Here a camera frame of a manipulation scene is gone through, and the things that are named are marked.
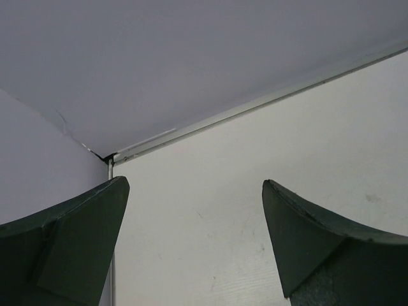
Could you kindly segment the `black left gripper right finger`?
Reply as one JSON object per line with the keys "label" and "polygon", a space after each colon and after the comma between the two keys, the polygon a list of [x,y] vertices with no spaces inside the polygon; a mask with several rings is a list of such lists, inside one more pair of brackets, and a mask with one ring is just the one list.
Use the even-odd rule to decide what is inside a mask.
{"label": "black left gripper right finger", "polygon": [[347,219],[273,180],[262,201],[291,305],[406,305],[407,237]]}

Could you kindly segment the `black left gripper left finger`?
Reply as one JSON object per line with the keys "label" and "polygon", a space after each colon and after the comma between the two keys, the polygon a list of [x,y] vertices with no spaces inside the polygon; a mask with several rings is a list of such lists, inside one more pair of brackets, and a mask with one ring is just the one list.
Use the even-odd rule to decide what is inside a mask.
{"label": "black left gripper left finger", "polygon": [[126,210],[126,177],[1,225],[1,305],[98,305]]}

